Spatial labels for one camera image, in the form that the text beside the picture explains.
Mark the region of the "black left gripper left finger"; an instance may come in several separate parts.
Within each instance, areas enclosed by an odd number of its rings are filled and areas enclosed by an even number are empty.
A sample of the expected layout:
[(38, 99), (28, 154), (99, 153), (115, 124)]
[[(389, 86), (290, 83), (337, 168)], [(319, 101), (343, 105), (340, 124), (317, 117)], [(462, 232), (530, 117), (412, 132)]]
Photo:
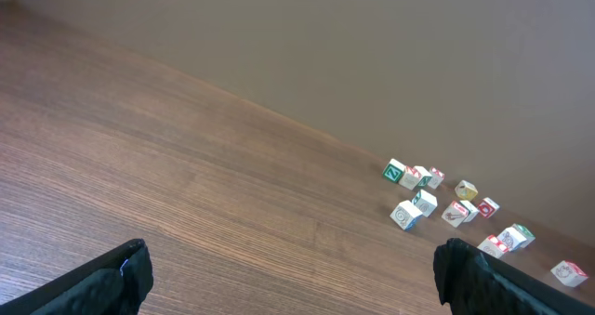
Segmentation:
[(153, 287), (147, 244), (132, 239), (31, 292), (6, 302), (3, 314), (136, 315)]

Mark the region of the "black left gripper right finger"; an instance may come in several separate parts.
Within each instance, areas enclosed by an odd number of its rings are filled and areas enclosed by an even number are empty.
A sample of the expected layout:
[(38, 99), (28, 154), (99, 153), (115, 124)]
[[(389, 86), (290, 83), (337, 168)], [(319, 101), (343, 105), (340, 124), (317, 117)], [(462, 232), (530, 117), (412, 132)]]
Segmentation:
[(454, 315), (594, 315), (594, 307), (459, 238), (436, 247), (434, 281)]

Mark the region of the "red I letter block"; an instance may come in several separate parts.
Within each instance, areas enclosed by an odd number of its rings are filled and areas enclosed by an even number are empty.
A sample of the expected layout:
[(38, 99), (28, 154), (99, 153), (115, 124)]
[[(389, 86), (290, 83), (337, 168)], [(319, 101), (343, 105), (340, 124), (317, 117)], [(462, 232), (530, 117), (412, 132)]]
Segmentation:
[(495, 258), (500, 258), (509, 251), (508, 247), (494, 235), (487, 236), (477, 248)]

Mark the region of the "blue P letter block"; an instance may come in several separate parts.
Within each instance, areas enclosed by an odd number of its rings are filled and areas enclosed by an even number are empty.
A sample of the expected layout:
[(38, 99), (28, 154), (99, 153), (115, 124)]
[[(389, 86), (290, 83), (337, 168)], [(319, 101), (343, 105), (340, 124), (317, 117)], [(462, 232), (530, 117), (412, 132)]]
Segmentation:
[(510, 252), (516, 251), (527, 241), (527, 238), (513, 227), (505, 228), (496, 237), (507, 246)]

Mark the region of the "red 6 number block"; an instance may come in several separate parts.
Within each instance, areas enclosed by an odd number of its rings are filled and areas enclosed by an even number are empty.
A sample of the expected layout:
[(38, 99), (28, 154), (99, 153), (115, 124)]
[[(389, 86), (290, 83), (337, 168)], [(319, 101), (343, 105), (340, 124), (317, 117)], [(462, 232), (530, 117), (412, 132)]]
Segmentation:
[(443, 211), (442, 219), (457, 228), (469, 216), (469, 210), (460, 202), (452, 201)]

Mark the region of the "green-sided bird block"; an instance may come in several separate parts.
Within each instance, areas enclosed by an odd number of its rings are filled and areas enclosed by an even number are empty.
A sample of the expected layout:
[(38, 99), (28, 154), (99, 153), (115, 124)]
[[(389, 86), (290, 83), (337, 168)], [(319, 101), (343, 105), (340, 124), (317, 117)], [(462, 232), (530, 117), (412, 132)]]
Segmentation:
[(412, 204), (422, 212), (424, 217), (429, 217), (438, 206), (436, 197), (425, 190), (418, 191)]

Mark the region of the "blue-sided snail block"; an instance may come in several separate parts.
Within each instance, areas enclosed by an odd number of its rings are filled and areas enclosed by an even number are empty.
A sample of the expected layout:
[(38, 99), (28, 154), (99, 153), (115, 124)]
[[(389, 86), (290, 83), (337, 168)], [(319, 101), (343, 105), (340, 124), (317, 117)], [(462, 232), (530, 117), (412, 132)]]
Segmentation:
[(410, 230), (415, 226), (423, 213), (410, 201), (400, 202), (390, 213), (390, 218), (403, 230)]

